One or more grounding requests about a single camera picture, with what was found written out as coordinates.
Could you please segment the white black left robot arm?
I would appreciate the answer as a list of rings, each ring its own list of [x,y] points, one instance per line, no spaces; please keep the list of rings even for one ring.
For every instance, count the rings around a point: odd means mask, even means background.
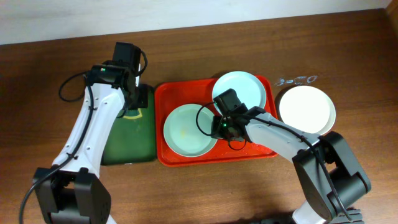
[[[84,100],[72,132],[51,168],[38,168],[35,192],[45,223],[114,223],[111,196],[100,181],[101,160],[118,114],[137,101],[146,68],[108,61],[81,75]]]

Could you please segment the white plate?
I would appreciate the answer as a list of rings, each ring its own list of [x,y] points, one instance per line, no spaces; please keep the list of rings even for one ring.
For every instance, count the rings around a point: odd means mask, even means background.
[[[331,98],[313,86],[295,86],[279,100],[280,119],[289,126],[311,134],[326,134],[336,121]]]

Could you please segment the yellow green sponge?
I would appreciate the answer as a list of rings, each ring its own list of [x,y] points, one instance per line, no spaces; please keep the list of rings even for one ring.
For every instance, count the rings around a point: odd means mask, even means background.
[[[139,119],[142,117],[142,111],[140,108],[136,110],[127,110],[123,116],[124,119]]]

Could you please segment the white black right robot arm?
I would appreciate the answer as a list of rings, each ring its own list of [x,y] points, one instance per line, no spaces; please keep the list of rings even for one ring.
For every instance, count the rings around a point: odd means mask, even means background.
[[[305,202],[284,218],[265,223],[362,223],[349,206],[371,189],[371,182],[342,135],[299,131],[259,107],[243,104],[215,116],[210,136],[265,146],[294,165]]]

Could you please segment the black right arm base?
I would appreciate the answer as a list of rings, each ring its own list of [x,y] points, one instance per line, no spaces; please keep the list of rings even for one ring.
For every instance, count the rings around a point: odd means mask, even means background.
[[[252,224],[350,224],[359,223],[364,224],[363,215],[360,209],[348,210],[348,215],[351,217],[351,222],[346,215],[341,214],[334,218],[332,221],[326,221],[316,213],[304,215],[298,211],[294,211],[291,215],[282,215],[274,218],[266,218],[258,221],[251,221]]]

